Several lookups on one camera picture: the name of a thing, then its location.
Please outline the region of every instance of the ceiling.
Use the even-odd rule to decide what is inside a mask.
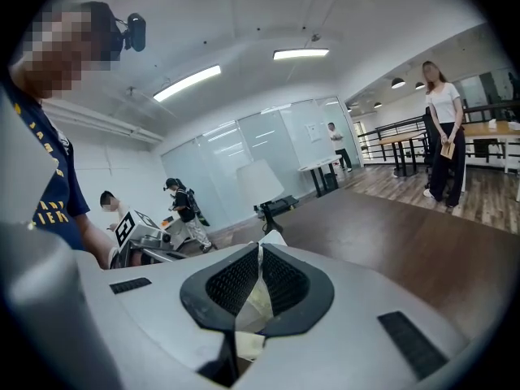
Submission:
[[[350,114],[352,116],[370,114],[378,111],[374,109],[376,102],[381,102],[385,106],[415,93],[416,83],[424,82],[422,72],[423,62],[431,60],[442,67],[443,71],[448,72],[450,69],[453,70],[453,68],[450,67],[447,62],[453,58],[459,58],[462,62],[465,62],[466,59],[461,52],[466,51],[466,49],[471,50],[471,48],[475,46],[485,46],[489,49],[494,48],[498,50],[497,43],[488,24],[480,24],[479,26],[450,37],[446,41],[432,46],[429,50],[411,58],[406,63],[402,63],[399,67],[396,67],[384,77],[378,79],[360,93],[347,100],[347,105],[352,108]],[[392,80],[397,77],[403,79],[406,85],[392,89]],[[449,77],[454,80],[459,78],[458,76],[451,75],[449,75]]]
[[[403,0],[97,1],[109,3],[120,19],[141,14],[147,24],[146,48],[123,51],[115,69],[85,74],[81,85],[63,98],[161,136],[238,98],[289,83],[334,80],[337,65],[358,54],[354,46],[370,51],[373,40],[363,36],[374,36],[375,28],[386,33],[389,20],[402,18],[405,9]],[[411,4],[426,10],[431,3]],[[310,41],[314,33],[321,36],[318,42]],[[272,59],[275,50],[304,46],[331,52],[317,59]],[[220,76],[164,102],[152,99],[167,83],[215,64],[222,68]]]

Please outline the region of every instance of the navy blue t-shirt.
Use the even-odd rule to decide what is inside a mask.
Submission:
[[[32,222],[38,228],[61,236],[72,249],[85,250],[74,217],[86,214],[90,209],[76,178],[72,144],[49,121],[40,103],[16,87],[8,74],[2,83],[20,118],[58,164]]]

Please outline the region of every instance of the white shirt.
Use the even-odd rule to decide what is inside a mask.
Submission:
[[[123,217],[128,213],[130,210],[130,207],[126,204],[123,204],[121,201],[119,201],[119,206],[117,207],[117,213],[119,215],[119,221],[123,219]]]
[[[329,130],[328,135],[331,138],[331,140],[333,137],[343,137],[343,135],[340,132],[338,132],[337,128],[335,128],[334,131],[332,131],[332,132]],[[334,150],[343,149],[344,148],[343,139],[332,140],[332,145],[334,146]]]
[[[442,88],[440,93],[431,91],[426,95],[426,103],[433,104],[435,107],[439,123],[455,123],[457,112],[455,111],[453,101],[460,96],[455,85],[445,82],[444,88]]]

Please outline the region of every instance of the black pants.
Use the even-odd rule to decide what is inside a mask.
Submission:
[[[452,133],[454,123],[442,123],[440,126],[449,137]],[[442,201],[442,194],[446,187],[446,180],[448,179],[448,170],[454,167],[455,177],[453,179],[453,187],[449,193],[446,205],[458,205],[459,197],[462,191],[462,182],[464,181],[464,166],[466,163],[466,140],[464,139],[464,132],[461,128],[457,130],[455,135],[455,150],[453,151],[452,159],[445,158],[440,155],[442,143],[437,141],[437,148],[435,149],[435,158],[433,159],[433,169],[431,171],[430,192],[437,201]]]
[[[340,159],[340,165],[345,169],[345,164],[343,159],[347,162],[347,168],[350,169],[352,167],[352,163],[350,162],[349,154],[345,149],[336,150],[336,154],[340,154],[342,158]]]

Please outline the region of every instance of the long hair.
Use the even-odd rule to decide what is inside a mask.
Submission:
[[[436,67],[439,70],[439,81],[440,82],[448,82],[448,80],[446,80],[446,77],[440,71],[439,67],[437,67],[432,61],[426,61],[425,63],[422,64],[422,76],[424,77],[424,80],[426,81],[426,87],[428,88],[428,90],[426,91],[426,94],[429,94],[435,88],[433,82],[430,82],[426,78],[426,74],[424,73],[424,67],[427,67],[428,65],[430,65],[432,67]]]

